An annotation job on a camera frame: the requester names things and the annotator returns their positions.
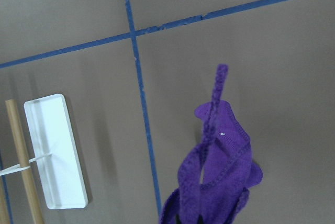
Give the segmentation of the purple towel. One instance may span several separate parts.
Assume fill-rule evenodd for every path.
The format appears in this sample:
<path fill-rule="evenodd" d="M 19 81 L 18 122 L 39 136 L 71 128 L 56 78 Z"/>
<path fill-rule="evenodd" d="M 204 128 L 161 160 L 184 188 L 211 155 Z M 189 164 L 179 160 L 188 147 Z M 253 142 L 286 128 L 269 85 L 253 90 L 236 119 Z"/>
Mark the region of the purple towel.
<path fill-rule="evenodd" d="M 178 188 L 166 200 L 159 223 L 233 223 L 263 177 L 252 161 L 251 140 L 221 94 L 228 66 L 217 67 L 211 101 L 199 105 L 202 139 L 177 173 Z"/>

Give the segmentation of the wooden rack bar upper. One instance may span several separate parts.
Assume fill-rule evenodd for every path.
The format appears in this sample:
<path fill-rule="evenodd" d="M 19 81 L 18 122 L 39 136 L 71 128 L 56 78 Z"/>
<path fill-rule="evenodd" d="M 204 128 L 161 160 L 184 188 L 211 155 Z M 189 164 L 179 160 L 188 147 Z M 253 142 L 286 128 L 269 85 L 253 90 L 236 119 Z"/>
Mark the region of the wooden rack bar upper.
<path fill-rule="evenodd" d="M 8 119 L 14 139 L 19 165 L 20 168 L 24 168 L 24 170 L 21 170 L 21 176 L 23 179 L 24 188 L 26 191 L 33 222 L 44 223 L 34 177 L 30 168 L 28 151 L 20 121 L 17 103 L 14 99 L 9 99 L 5 101 L 5 105 L 8 113 Z"/>

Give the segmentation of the white rack base tray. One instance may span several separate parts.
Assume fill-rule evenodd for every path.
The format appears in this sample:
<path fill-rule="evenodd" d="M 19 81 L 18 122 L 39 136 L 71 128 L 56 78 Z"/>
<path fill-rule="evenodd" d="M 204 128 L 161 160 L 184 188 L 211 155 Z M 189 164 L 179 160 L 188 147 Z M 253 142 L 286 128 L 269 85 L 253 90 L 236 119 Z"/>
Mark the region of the white rack base tray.
<path fill-rule="evenodd" d="M 85 208 L 88 197 L 65 97 L 30 100 L 24 110 L 47 207 Z"/>

